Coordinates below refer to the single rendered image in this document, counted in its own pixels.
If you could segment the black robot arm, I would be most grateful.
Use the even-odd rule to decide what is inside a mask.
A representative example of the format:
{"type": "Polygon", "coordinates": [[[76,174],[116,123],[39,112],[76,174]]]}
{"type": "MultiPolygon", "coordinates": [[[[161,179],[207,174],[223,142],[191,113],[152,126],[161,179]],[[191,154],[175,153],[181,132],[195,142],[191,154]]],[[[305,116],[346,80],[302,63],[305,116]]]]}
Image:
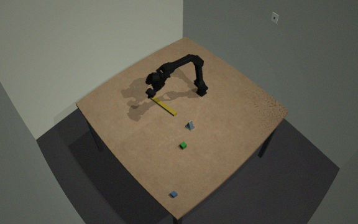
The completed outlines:
{"type": "Polygon", "coordinates": [[[170,74],[173,73],[176,68],[185,65],[188,62],[193,62],[195,66],[196,80],[194,81],[194,84],[198,88],[198,91],[196,91],[196,93],[202,97],[206,94],[206,90],[208,90],[208,87],[205,85],[205,82],[203,80],[202,66],[204,64],[204,60],[199,56],[193,54],[188,54],[179,60],[163,64],[160,68],[156,69],[156,73],[152,72],[148,75],[146,79],[146,84],[154,85],[155,82],[163,84],[167,78],[170,78],[170,74]]]}

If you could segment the small blue block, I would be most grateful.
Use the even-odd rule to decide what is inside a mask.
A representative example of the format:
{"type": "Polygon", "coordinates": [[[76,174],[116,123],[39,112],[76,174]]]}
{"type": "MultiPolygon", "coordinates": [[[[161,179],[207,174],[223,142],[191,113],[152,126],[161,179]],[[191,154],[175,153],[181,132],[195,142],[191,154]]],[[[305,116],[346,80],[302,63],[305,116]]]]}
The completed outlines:
{"type": "Polygon", "coordinates": [[[177,196],[177,193],[175,191],[171,192],[170,195],[175,198],[177,196]]]}

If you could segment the yellow bar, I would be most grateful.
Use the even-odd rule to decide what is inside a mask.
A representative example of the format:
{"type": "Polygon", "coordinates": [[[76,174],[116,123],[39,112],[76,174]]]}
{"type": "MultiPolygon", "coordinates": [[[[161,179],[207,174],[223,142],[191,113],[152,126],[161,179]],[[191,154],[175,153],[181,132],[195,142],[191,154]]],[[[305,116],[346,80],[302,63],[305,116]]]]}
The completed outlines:
{"type": "Polygon", "coordinates": [[[159,100],[156,96],[152,99],[156,104],[158,104],[159,106],[161,106],[163,109],[165,109],[166,111],[168,111],[171,115],[175,116],[177,114],[177,112],[175,110],[173,110],[171,107],[169,107],[168,105],[166,105],[164,102],[162,102],[161,100],[159,100]]]}

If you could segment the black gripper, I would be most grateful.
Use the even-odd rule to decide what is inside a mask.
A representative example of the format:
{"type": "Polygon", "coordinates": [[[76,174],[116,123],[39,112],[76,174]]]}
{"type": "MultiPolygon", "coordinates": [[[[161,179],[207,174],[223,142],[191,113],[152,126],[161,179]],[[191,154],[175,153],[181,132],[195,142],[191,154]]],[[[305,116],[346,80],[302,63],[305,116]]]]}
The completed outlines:
{"type": "Polygon", "coordinates": [[[159,91],[161,88],[163,88],[165,85],[165,82],[163,84],[159,82],[155,82],[154,85],[152,85],[153,89],[149,88],[145,93],[148,95],[149,98],[153,98],[157,91],[159,91]]]}

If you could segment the small green block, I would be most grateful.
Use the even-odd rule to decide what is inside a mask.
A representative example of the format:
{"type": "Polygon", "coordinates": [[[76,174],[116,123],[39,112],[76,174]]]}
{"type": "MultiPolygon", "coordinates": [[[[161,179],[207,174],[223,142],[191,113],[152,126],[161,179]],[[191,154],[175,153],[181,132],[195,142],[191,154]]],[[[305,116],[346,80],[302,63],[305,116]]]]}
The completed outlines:
{"type": "Polygon", "coordinates": [[[183,141],[180,143],[180,147],[184,150],[187,147],[187,144],[183,141]]]}

